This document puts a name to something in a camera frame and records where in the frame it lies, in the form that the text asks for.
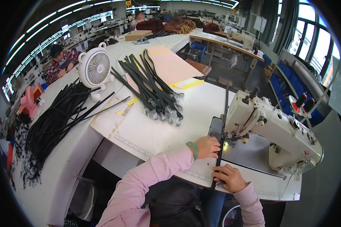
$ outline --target pink sleeve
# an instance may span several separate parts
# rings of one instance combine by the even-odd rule
[[[249,182],[248,186],[240,192],[233,193],[233,196],[240,203],[244,226],[265,226],[263,207],[255,193],[252,182]]]
[[[192,163],[193,154],[185,145],[176,152],[154,155],[145,163],[129,170],[117,183],[97,226],[133,226],[132,224],[136,225],[146,215],[150,222],[150,215],[146,214],[149,209],[140,209],[149,187],[170,179],[179,170],[189,169]]]

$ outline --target shelf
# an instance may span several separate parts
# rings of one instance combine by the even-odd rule
[[[275,93],[275,90],[274,90],[274,88],[273,88],[273,84],[270,82],[270,80],[268,81],[268,83],[270,84],[270,87],[272,87],[274,96],[275,96],[275,98],[277,99],[277,103],[278,103],[278,102],[279,102],[279,98],[278,98],[277,94]],[[280,105],[281,105],[281,103],[279,103],[279,108],[280,108],[281,111],[283,111],[283,109],[282,109],[282,107],[281,107]]]
[[[289,81],[289,79],[285,76],[284,72],[279,68],[278,65],[275,65],[275,67],[280,71],[280,74],[282,74],[282,76],[284,77],[284,79],[288,83],[289,87],[291,87],[291,90],[292,90],[293,94],[295,95],[295,98],[298,98],[298,94],[296,93],[296,90],[294,90],[294,87],[292,86],[292,84]]]

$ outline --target work table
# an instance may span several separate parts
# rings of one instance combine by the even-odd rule
[[[106,50],[112,58],[114,68],[121,75],[124,75],[125,72],[117,61],[123,60],[126,55],[133,53],[137,56],[145,48],[157,45],[164,45],[171,51],[176,52],[189,42],[189,36],[190,34],[158,37],[151,39],[149,44],[143,45],[135,45],[132,41],[119,41],[119,43],[108,46]],[[43,109],[42,107],[38,108],[34,120],[51,105],[61,89],[78,78],[77,68],[79,67],[76,66],[65,76],[48,86],[41,95],[41,98],[45,100],[44,107]],[[191,78],[180,82],[178,86],[194,81],[196,80]],[[129,107],[127,102],[120,103],[114,108],[78,123],[70,130],[46,159],[41,172],[40,183],[35,186],[27,185],[23,189],[23,180],[20,176],[21,163],[18,163],[16,160],[14,151],[13,167],[15,167],[15,170],[12,171],[12,176],[16,191],[13,193],[32,224],[34,226],[46,226],[47,224],[54,226],[63,225],[69,204],[78,184],[77,176],[83,174],[103,138],[113,143],[113,147],[116,147],[118,152],[126,151],[136,158],[146,161],[151,154],[168,152],[177,149],[187,141],[194,141],[201,136],[205,136],[212,117],[219,117],[224,111],[225,90],[209,83],[198,84],[188,89],[174,88],[174,90],[185,93],[185,98],[182,102],[184,119],[180,127],[169,125],[159,120],[154,121],[146,117],[140,101],[135,102],[131,107]],[[93,113],[100,111],[108,105],[113,105],[127,96],[131,96],[128,100],[133,98],[132,92],[117,79],[107,83],[106,89],[99,93],[104,98],[112,92],[115,92],[115,94],[107,102],[103,103],[102,106],[94,110]],[[229,102],[232,101],[234,95],[235,93],[229,92]],[[95,102],[89,97],[84,107],[89,108],[94,104]],[[143,148],[144,152],[140,152],[139,149],[135,148],[135,145]],[[103,160],[107,160],[106,155],[102,156]],[[216,160],[208,158],[197,160],[196,162],[199,163],[198,166],[207,168],[209,173],[199,177],[199,180],[195,183],[209,187],[212,181],[212,178],[209,176],[211,173],[210,167],[215,165]],[[106,168],[108,165],[102,163],[102,166]],[[283,197],[281,197],[289,177],[287,180],[283,180],[282,178],[234,164],[232,166],[240,169],[246,181],[253,181],[260,198],[299,200],[301,180],[296,182],[294,179],[291,179]],[[177,173],[177,176],[183,179],[190,179],[190,177],[195,179],[196,172],[204,171],[191,168],[183,173]]]

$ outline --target black cap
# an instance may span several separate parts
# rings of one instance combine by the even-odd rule
[[[62,52],[62,46],[58,44],[54,44],[50,49],[50,55],[54,58],[57,57]]]

